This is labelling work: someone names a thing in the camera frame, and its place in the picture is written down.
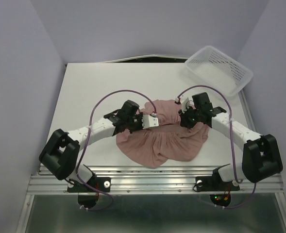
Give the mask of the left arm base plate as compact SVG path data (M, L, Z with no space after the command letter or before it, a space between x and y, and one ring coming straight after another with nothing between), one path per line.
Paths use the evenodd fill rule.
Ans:
M67 184L67 192L69 193L87 193L87 192L95 192L94 190L91 190L90 188L86 187L84 184L69 180L70 183ZM110 192L111 187L111 178L110 177L93 177L91 178L87 184L97 190L100 190L105 193Z

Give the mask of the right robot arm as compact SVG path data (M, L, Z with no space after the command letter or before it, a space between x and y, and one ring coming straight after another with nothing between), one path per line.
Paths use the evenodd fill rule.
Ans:
M231 147L238 146L242 151L241 163L237 164L233 158L230 164L214 169L212 175L197 177L198 192L221 191L234 180L257 183L283 171L276 138L252 131L235 121L222 107L213 107L206 92L194 95L192 100L180 96L175 102L181 106L182 127L193 129L203 123L227 137Z

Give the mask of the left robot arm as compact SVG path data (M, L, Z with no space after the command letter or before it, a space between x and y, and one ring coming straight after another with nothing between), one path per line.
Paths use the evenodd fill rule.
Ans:
M84 156L91 144L125 130L142 130L142 118L139 105L127 100L120 109L88 126L68 132L55 130L40 153L39 161L58 180L72 180L84 191L95 191L96 174L82 164L79 153Z

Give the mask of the pink skirt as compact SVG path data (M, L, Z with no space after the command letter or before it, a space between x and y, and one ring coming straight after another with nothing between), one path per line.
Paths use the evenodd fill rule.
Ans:
M158 127L116 135L116 145L129 159L157 168L167 160L192 161L208 139L209 127L198 123L192 129L180 126L181 109L174 100L155 100Z

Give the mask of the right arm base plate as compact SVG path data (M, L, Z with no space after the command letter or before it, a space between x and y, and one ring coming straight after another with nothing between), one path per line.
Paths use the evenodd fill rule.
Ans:
M239 191L240 186L234 186L232 182L224 182L220 178L212 176L198 176L193 185L195 192L213 192L220 193L225 191Z

